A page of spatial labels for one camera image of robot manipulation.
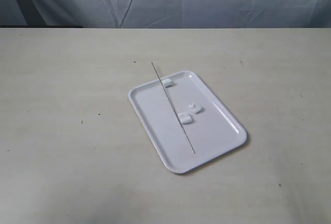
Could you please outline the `white marshmallow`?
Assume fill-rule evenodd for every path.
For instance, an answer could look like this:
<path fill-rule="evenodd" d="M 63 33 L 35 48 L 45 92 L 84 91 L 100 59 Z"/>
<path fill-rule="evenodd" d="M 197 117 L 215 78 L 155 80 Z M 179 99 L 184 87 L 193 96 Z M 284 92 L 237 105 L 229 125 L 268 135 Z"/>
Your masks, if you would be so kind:
<path fill-rule="evenodd" d="M 187 112 L 179 113 L 178 118 L 182 125 L 190 124 L 193 121 L 191 115 Z"/>
<path fill-rule="evenodd" d="M 164 87 L 169 87 L 174 84 L 170 78 L 166 78 L 166 79 L 162 80 L 161 83 Z"/>
<path fill-rule="evenodd" d="M 189 109 L 193 114 L 198 114 L 203 111 L 203 107 L 200 104 L 194 102 L 189 105 Z"/>

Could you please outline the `thin metal skewer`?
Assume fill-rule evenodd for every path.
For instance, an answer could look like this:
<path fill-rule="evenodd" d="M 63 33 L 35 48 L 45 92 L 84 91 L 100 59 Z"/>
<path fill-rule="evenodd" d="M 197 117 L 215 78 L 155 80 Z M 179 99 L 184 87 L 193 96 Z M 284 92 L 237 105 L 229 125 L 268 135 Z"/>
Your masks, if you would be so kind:
<path fill-rule="evenodd" d="M 169 104 L 170 104 L 170 106 L 171 106 L 171 108 L 172 108 L 172 110 L 173 110 L 173 113 L 174 113 L 174 115 L 175 115 L 175 117 L 176 117 L 176 119 L 177 119 L 177 122 L 179 123 L 180 128 L 181 128 L 181 130 L 183 131 L 184 136 L 185 136 L 185 138 L 186 138 L 186 140 L 187 140 L 187 142 L 188 142 L 188 144 L 189 144 L 189 146 L 190 146 L 190 148 L 191 148 L 191 150 L 192 150 L 192 153 L 195 154 L 195 150 L 194 150 L 194 148 L 193 148 L 193 146 L 192 146 L 192 144 L 191 144 L 191 142 L 190 142 L 190 140 L 189 140 L 189 137 L 188 137 L 188 135 L 187 135 L 187 133 L 186 133 L 186 131 L 185 131 L 185 129 L 184 129 L 182 123 L 180 122 L 180 119 L 179 119 L 178 114 L 177 114 L 177 112 L 176 112 L 175 106 L 174 106 L 173 103 L 172 103 L 172 100 L 171 100 L 171 98 L 170 98 L 170 96 L 169 96 L 169 94 L 168 94 L 168 92 L 167 92 L 167 90 L 166 90 L 166 87 L 165 87 L 164 84 L 162 83 L 162 80 L 161 80 L 161 78 L 160 78 L 160 76 L 159 76 L 159 74 L 158 74 L 158 72 L 157 72 L 157 69 L 156 69 L 156 67 L 155 67 L 155 65 L 154 65 L 153 62 L 151 62 L 151 65 L 152 65 L 153 70 L 154 70 L 154 72 L 155 72 L 155 74 L 156 74 L 156 76 L 157 76 L 157 78 L 158 78 L 158 81 L 159 81 L 159 83 L 160 83 L 160 85 L 161 85 L 161 87 L 162 87 L 162 89 L 163 89 L 163 92 L 164 92 L 164 94 L 165 94 L 165 96 L 166 96 L 166 98 L 167 98 L 167 100 L 168 100 L 168 102 L 169 102 Z"/>

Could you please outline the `white plastic tray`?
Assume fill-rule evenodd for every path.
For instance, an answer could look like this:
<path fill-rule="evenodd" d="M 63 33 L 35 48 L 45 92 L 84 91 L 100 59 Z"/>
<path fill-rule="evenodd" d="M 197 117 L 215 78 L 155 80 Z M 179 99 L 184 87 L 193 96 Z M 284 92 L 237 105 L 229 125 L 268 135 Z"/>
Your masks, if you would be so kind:
<path fill-rule="evenodd" d="M 182 174 L 243 145 L 247 132 L 189 70 L 133 88 L 128 98 L 165 167 Z"/>

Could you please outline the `white backdrop curtain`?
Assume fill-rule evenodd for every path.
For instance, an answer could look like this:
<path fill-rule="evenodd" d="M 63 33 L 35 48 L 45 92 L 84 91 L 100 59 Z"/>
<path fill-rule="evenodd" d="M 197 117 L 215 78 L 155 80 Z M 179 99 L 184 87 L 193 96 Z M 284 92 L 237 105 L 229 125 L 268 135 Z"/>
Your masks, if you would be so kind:
<path fill-rule="evenodd" d="M 330 27 L 330 0 L 1 0 L 1 26 Z"/>

